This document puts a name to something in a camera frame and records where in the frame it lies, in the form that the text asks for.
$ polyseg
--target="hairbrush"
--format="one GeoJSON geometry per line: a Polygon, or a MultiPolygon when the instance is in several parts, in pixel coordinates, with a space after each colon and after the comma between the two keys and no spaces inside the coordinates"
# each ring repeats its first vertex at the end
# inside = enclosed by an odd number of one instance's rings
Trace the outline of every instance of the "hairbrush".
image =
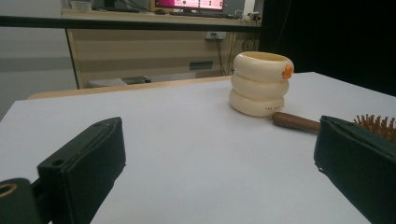
{"type": "Polygon", "coordinates": [[[319,171],[370,222],[396,223],[395,119],[366,115],[349,122],[322,116],[316,122],[275,112],[272,120],[318,132],[314,160],[319,171]]]}

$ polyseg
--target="wooden handle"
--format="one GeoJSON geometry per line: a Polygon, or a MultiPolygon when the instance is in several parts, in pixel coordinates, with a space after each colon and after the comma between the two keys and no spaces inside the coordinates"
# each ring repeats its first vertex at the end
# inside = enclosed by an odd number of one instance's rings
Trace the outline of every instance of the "wooden handle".
{"type": "Polygon", "coordinates": [[[303,119],[291,114],[275,112],[272,116],[274,124],[286,128],[302,129],[306,131],[318,132],[320,123],[311,119],[303,119]]]}

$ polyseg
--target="tabletop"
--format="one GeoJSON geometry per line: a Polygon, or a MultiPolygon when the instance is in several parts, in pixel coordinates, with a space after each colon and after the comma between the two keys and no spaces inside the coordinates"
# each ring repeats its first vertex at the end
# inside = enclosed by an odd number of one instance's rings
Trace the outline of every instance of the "tabletop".
{"type": "MultiPolygon", "coordinates": [[[[36,166],[91,124],[121,117],[127,165],[92,223],[369,223],[313,154],[317,136],[234,110],[230,80],[17,101],[0,122],[0,179],[36,166]]],[[[395,117],[396,98],[294,74],[283,112],[395,117]]]]}

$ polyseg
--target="computer monitor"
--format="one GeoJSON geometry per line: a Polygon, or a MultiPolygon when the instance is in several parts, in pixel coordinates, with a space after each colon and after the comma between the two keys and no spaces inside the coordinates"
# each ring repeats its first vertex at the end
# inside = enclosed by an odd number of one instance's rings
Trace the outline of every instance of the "computer monitor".
{"type": "Polygon", "coordinates": [[[224,0],[155,0],[155,7],[179,8],[183,12],[207,10],[222,12],[224,0]]]}

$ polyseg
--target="power outlet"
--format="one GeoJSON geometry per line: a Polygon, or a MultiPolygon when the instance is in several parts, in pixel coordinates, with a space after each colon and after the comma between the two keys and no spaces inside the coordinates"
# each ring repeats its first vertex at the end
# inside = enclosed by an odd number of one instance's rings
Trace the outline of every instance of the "power outlet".
{"type": "Polygon", "coordinates": [[[227,35],[226,32],[214,32],[214,31],[208,31],[206,32],[205,39],[225,39],[225,36],[227,35]]]}

